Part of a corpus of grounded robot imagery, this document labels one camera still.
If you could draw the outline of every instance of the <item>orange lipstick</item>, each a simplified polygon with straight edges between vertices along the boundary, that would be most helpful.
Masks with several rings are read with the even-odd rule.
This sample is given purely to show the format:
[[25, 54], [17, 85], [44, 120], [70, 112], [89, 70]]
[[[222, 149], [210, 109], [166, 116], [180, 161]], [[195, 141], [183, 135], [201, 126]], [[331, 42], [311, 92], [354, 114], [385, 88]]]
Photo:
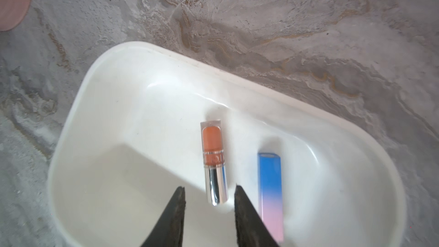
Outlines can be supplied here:
[[201, 123], [206, 194], [212, 205], [228, 199], [224, 150], [222, 148], [221, 121]]

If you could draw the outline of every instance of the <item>silver lipstick tube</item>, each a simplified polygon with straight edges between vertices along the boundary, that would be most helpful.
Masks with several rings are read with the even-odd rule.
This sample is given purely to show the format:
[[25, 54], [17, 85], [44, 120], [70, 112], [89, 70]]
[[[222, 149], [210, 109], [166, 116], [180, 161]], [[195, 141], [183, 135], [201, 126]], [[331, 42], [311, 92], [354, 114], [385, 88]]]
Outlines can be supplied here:
[[207, 200], [214, 206], [222, 204], [228, 199], [226, 168], [224, 164], [205, 166]]

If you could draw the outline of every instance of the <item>blue and pink gradient box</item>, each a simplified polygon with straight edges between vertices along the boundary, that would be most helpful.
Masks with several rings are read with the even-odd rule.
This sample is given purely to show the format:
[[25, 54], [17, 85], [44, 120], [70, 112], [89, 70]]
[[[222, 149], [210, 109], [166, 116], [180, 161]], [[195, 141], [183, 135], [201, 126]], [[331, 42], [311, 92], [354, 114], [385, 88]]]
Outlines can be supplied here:
[[275, 153], [259, 153], [259, 214], [271, 236], [284, 240], [281, 158]]

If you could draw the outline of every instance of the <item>white container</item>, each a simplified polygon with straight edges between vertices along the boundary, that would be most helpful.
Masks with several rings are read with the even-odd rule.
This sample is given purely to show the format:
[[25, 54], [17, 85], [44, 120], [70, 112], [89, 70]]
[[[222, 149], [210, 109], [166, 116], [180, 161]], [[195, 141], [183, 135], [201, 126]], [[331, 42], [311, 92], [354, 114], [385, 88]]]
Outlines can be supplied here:
[[[214, 119], [222, 122], [229, 183], [221, 207], [206, 200], [199, 127]], [[182, 185], [183, 245], [236, 246], [234, 188], [242, 185], [258, 207], [258, 151], [282, 157], [282, 246], [400, 245], [403, 186], [369, 134], [144, 42], [113, 47], [88, 71], [52, 159], [50, 206], [74, 246], [138, 247]]]

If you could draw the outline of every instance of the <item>gray marble countertop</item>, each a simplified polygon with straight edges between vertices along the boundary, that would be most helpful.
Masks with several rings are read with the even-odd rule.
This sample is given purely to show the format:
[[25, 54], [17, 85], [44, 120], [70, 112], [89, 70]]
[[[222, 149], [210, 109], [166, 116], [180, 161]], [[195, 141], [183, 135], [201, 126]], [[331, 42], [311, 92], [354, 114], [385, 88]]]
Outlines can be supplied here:
[[32, 0], [0, 33], [0, 246], [67, 246], [51, 155], [87, 69], [132, 40], [365, 129], [405, 186], [403, 246], [439, 246], [439, 0]]

